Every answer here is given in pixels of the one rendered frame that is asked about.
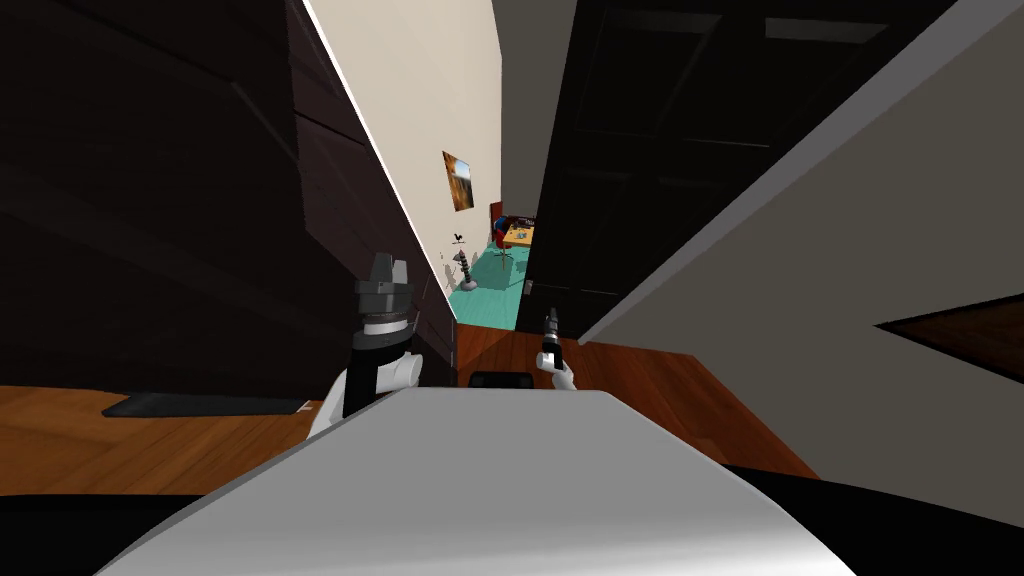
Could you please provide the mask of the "black panelled door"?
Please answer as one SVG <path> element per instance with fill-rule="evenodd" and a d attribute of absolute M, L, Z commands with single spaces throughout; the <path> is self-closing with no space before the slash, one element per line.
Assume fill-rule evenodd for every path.
<path fill-rule="evenodd" d="M 577 0 L 515 327 L 580 339 L 955 0 Z"/>

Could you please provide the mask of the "black floor mat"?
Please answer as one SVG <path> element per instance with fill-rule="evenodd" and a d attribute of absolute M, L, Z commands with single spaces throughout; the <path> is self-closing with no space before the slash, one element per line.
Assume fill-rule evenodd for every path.
<path fill-rule="evenodd" d="M 307 405 L 302 399 L 140 393 L 103 409 L 108 418 L 198 418 L 288 415 Z"/>

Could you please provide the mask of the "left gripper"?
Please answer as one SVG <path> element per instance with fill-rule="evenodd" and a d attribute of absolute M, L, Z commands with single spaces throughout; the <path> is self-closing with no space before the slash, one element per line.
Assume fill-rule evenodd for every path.
<path fill-rule="evenodd" d="M 357 313 L 361 316 L 407 315 L 412 307 L 413 292 L 407 261 L 393 261 L 388 253 L 376 253 L 371 280 L 355 282 Z"/>

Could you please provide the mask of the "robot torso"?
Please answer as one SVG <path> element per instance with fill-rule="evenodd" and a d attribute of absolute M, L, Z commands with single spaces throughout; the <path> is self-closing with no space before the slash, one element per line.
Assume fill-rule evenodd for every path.
<path fill-rule="evenodd" d="M 854 576 L 599 390 L 411 388 L 173 515 L 97 576 Z"/>

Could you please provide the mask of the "dark wooden cabinet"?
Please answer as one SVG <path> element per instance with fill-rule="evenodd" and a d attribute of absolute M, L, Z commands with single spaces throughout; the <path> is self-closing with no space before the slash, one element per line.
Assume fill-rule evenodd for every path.
<path fill-rule="evenodd" d="M 0 386 L 323 399 L 373 258 L 454 316 L 303 0 L 0 0 Z"/>

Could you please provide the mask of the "red chair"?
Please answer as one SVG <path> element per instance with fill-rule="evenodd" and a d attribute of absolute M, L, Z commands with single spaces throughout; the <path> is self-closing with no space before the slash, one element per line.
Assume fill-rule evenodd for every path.
<path fill-rule="evenodd" d="M 493 216 L 490 236 L 496 250 L 502 257 L 502 266 L 505 268 L 507 245 L 504 242 L 504 238 L 509 229 L 516 223 L 517 219 L 505 214 L 500 214 L 501 207 L 502 204 L 500 202 L 496 202 L 490 205 L 490 215 Z"/>

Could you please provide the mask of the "orange wall picture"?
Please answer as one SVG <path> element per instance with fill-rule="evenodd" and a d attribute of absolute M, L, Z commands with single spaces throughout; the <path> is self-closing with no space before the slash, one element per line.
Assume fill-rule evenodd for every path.
<path fill-rule="evenodd" d="M 442 152 L 442 157 L 454 210 L 460 212 L 472 209 L 474 198 L 469 165 L 447 152 Z"/>

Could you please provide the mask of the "black weathervane statue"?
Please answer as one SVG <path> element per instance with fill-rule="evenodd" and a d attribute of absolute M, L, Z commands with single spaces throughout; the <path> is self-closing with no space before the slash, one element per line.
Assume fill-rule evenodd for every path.
<path fill-rule="evenodd" d="M 453 242 L 453 244 L 456 245 L 456 246 L 458 246 L 459 249 L 455 253 L 455 255 L 453 257 L 453 260 L 458 263 L 458 265 L 459 265 L 459 268 L 460 268 L 460 270 L 461 270 L 461 272 L 463 274 L 463 277 L 462 277 L 461 281 L 458 284 L 458 288 L 461 291 L 465 291 L 465 292 L 475 290 L 477 288 L 478 284 L 474 280 L 474 278 L 472 277 L 471 265 L 470 265 L 469 259 L 467 258 L 467 255 L 466 255 L 464 249 L 462 248 L 462 246 L 465 244 L 465 242 L 463 241 L 463 236 L 456 233 L 454 235 L 454 238 L 455 238 L 455 241 Z"/>

